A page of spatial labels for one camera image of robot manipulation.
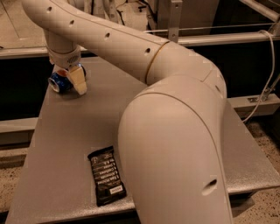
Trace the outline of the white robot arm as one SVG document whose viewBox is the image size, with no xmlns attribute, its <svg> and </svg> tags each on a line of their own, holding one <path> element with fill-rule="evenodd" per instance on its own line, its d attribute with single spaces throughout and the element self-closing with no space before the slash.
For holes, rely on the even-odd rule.
<svg viewBox="0 0 280 224">
<path fill-rule="evenodd" d="M 118 150 L 142 224 L 233 224 L 222 163 L 227 91 L 210 60 L 91 16 L 65 0 L 22 0 L 49 35 L 87 48 L 147 84 L 122 114 Z"/>
</svg>

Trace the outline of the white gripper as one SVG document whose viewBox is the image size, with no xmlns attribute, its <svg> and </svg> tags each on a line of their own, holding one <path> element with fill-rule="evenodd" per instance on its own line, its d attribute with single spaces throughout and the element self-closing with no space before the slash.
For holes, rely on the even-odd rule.
<svg viewBox="0 0 280 224">
<path fill-rule="evenodd" d="M 76 46 L 70 52 L 55 52 L 48 48 L 48 54 L 50 62 L 55 65 L 53 71 L 62 77 L 67 77 L 77 93 L 84 95 L 87 92 L 85 73 L 82 66 L 77 65 L 81 60 L 81 48 Z"/>
</svg>

